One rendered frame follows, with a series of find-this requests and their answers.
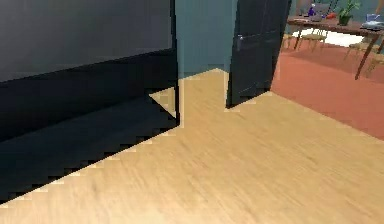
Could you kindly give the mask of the black room door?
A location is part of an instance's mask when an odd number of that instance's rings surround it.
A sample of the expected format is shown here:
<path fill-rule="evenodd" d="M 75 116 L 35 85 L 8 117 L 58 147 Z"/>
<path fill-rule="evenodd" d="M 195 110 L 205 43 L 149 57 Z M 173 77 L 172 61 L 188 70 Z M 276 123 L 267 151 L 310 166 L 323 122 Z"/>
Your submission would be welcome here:
<path fill-rule="evenodd" d="M 292 0 L 238 0 L 226 107 L 270 90 Z M 244 40 L 240 51 L 236 37 Z"/>

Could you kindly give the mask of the black cupboard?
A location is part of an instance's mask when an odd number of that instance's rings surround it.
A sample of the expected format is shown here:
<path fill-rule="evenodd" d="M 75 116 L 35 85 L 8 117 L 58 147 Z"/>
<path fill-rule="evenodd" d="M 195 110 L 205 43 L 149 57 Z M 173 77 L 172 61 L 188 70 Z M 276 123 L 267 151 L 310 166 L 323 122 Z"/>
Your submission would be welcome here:
<path fill-rule="evenodd" d="M 177 127 L 175 0 L 0 0 L 0 205 Z"/>

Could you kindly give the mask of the tan wooden chair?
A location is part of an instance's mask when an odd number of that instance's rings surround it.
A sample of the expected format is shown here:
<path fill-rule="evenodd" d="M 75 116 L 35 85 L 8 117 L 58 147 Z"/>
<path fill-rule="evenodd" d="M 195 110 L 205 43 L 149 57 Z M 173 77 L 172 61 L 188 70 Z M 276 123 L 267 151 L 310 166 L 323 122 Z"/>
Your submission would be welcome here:
<path fill-rule="evenodd" d="M 382 51 L 384 50 L 384 35 L 380 37 L 380 44 L 373 44 L 372 47 L 370 47 L 371 42 L 371 38 L 364 37 L 362 41 L 350 44 L 345 55 L 345 58 L 347 58 L 347 56 L 352 50 L 354 50 L 356 54 L 359 54 L 360 52 L 368 54 L 373 53 L 372 60 L 369 63 L 368 68 L 365 72 L 367 77 L 371 75 L 372 71 L 375 69 L 376 66 L 384 66 L 384 54 L 382 53 Z"/>
<path fill-rule="evenodd" d="M 325 44 L 328 32 L 321 29 L 300 30 L 296 34 L 286 33 L 282 39 L 282 47 L 289 48 L 295 41 L 294 48 L 299 50 L 304 41 L 307 41 L 311 51 L 314 51 L 318 43 Z"/>

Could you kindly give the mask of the brown wooden table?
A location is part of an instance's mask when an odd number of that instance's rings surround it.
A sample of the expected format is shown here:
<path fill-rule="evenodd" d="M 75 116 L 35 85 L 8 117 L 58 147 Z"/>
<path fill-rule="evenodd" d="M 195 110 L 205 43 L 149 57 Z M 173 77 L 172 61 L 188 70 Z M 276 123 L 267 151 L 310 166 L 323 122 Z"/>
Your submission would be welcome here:
<path fill-rule="evenodd" d="M 314 22 L 314 21 L 310 21 L 308 18 L 304 18 L 303 16 L 289 16 L 287 19 L 287 24 L 299 27 L 299 33 L 296 38 L 294 48 L 298 47 L 302 30 L 308 27 L 314 28 L 314 29 L 332 31 L 332 32 L 339 32 L 343 34 L 369 37 L 371 41 L 368 44 L 368 47 L 361 59 L 358 70 L 355 74 L 356 80 L 360 78 L 361 71 L 364 67 L 364 64 L 369 54 L 372 52 L 373 45 L 378 41 L 380 37 L 384 36 L 384 30 L 373 31 L 373 30 L 363 29 L 362 24 L 356 21 L 349 22 L 347 25 L 342 26 L 338 24 L 337 19 L 323 19 L 320 22 Z"/>

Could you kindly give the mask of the green house plant in pot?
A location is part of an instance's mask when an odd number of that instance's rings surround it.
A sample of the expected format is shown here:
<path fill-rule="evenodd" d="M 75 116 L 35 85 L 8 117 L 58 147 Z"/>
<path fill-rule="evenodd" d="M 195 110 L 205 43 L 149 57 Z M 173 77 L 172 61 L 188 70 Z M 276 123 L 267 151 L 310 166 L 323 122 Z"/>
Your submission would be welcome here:
<path fill-rule="evenodd" d="M 354 9 L 359 9 L 361 6 L 360 0 L 346 0 L 346 5 L 341 7 L 338 13 L 338 24 L 346 26 L 349 20 L 353 17 L 351 12 Z"/>

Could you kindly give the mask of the grey laptop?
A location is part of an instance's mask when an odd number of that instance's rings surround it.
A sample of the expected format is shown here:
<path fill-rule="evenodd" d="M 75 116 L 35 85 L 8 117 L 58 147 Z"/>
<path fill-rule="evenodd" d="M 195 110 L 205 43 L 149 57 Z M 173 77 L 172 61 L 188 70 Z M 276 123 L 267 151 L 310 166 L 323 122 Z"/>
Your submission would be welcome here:
<path fill-rule="evenodd" d="M 380 14 L 367 14 L 366 21 L 361 27 L 363 29 L 384 30 L 384 17 Z"/>

